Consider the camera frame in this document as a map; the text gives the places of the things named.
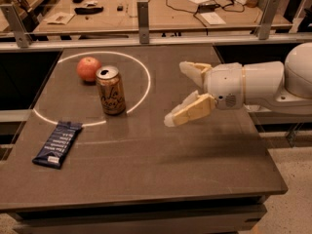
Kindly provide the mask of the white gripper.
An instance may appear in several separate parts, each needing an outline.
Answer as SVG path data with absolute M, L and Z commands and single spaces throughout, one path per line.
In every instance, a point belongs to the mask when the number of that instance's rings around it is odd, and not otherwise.
M 208 63 L 182 61 L 180 71 L 207 94 L 191 93 L 184 101 L 165 116 L 167 127 L 183 125 L 206 117 L 217 108 L 239 109 L 243 106 L 243 65 L 234 62 L 212 68 Z

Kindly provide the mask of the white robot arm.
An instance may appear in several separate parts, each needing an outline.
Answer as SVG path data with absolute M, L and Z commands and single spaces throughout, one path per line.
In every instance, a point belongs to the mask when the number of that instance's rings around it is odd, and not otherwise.
M 294 47 L 283 62 L 211 66 L 183 61 L 179 69 L 204 92 L 191 93 L 167 114 L 167 127 L 206 117 L 216 108 L 259 105 L 274 112 L 303 115 L 312 110 L 312 43 Z

